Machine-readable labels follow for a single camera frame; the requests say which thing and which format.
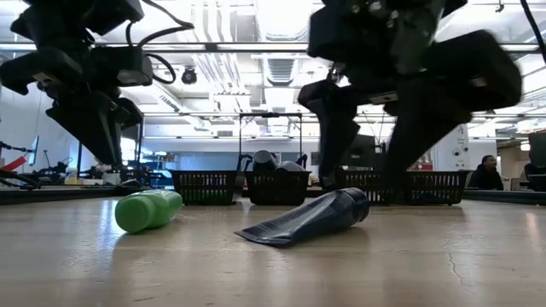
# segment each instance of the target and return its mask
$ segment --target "green bottle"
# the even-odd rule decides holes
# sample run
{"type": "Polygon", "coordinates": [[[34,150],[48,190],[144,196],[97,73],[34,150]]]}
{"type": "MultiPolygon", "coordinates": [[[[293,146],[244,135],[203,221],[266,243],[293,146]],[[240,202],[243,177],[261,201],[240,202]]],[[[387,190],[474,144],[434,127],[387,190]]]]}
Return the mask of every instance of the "green bottle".
{"type": "Polygon", "coordinates": [[[182,206],[182,196],[173,191],[150,190],[134,193],[116,205],[116,222],[128,233],[154,229],[168,223],[182,206]]]}

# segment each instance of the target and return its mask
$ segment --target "wooden table surface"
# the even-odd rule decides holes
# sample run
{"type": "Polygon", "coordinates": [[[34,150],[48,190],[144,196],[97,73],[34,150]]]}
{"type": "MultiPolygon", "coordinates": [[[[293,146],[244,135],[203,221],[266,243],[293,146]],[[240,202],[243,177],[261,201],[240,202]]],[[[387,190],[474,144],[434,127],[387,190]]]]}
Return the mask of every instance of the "wooden table surface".
{"type": "Polygon", "coordinates": [[[373,208],[275,249],[233,231],[286,207],[185,207],[124,235],[115,200],[0,207],[2,306],[545,306],[546,211],[466,201],[373,208]]]}

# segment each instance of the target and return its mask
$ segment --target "computer monitor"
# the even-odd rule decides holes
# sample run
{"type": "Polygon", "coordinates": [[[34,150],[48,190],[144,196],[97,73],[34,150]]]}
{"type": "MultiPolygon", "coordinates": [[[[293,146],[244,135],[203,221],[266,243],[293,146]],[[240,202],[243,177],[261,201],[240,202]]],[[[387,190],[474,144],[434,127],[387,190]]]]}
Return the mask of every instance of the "computer monitor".
{"type": "Polygon", "coordinates": [[[379,165],[376,148],[374,136],[357,135],[343,153],[340,165],[376,168],[379,165]]]}
{"type": "Polygon", "coordinates": [[[546,133],[529,135],[529,160],[535,166],[546,166],[546,133]]]}
{"type": "Polygon", "coordinates": [[[38,152],[38,142],[40,141],[40,136],[36,136],[36,139],[34,139],[34,142],[32,143],[31,150],[32,152],[28,156],[28,164],[29,166],[33,166],[36,164],[36,156],[38,152]]]}

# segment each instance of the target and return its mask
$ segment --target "black plastic crate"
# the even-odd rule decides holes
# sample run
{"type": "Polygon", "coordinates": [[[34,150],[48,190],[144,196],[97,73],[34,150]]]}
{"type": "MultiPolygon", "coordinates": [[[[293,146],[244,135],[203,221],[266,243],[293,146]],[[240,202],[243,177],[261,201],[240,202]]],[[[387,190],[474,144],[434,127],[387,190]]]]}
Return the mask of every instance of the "black plastic crate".
{"type": "Polygon", "coordinates": [[[228,206],[242,196],[242,171],[170,171],[185,205],[228,206]]]}
{"type": "Polygon", "coordinates": [[[368,197],[371,205],[390,205],[397,202],[393,190],[382,186],[381,171],[345,171],[336,170],[337,188],[360,188],[368,197]]]}
{"type": "Polygon", "coordinates": [[[468,171],[410,171],[404,190],[408,205],[459,204],[468,171]]]}
{"type": "Polygon", "coordinates": [[[255,205],[299,206],[305,201],[310,171],[246,171],[255,205]]]}

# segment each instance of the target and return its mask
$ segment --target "bottle cap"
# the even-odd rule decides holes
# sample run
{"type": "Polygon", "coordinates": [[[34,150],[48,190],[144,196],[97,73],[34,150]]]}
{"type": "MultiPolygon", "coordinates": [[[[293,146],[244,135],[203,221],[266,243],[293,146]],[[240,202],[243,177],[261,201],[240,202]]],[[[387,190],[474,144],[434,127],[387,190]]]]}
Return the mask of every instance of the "bottle cap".
{"type": "Polygon", "coordinates": [[[154,218],[155,206],[144,196],[121,200],[115,209],[116,222],[128,233],[136,233],[149,226],[154,218]]]}

